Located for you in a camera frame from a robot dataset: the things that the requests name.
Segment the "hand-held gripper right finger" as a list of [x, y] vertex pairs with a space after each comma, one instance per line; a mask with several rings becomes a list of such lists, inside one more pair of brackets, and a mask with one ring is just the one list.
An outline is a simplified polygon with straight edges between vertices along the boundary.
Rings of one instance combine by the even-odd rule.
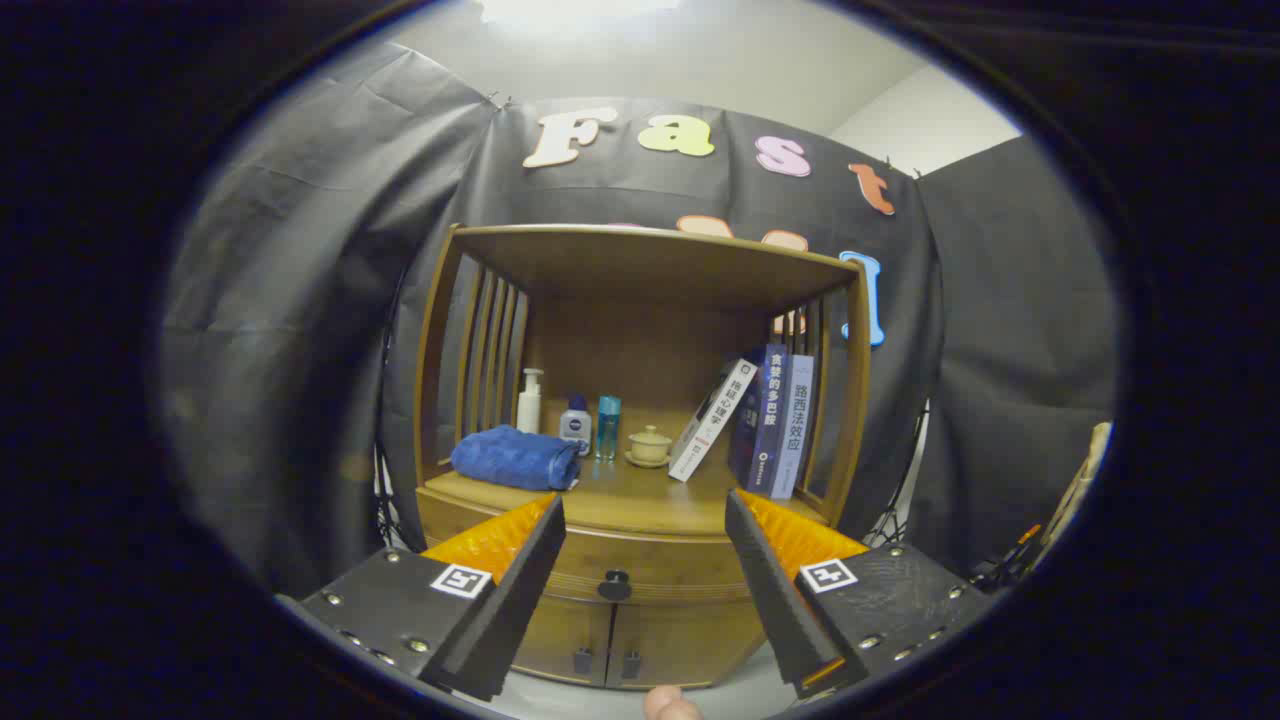
[[997, 601], [910, 544], [870, 548], [742, 489], [727, 493], [724, 530], [780, 675], [801, 700], [918, 664]]

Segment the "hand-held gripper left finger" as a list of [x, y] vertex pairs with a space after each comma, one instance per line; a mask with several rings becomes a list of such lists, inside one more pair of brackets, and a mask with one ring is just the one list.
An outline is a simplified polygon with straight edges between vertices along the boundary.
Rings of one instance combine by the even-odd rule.
[[379, 667], [476, 700], [502, 692], [566, 538], [558, 493], [422, 553], [385, 548], [279, 602]]

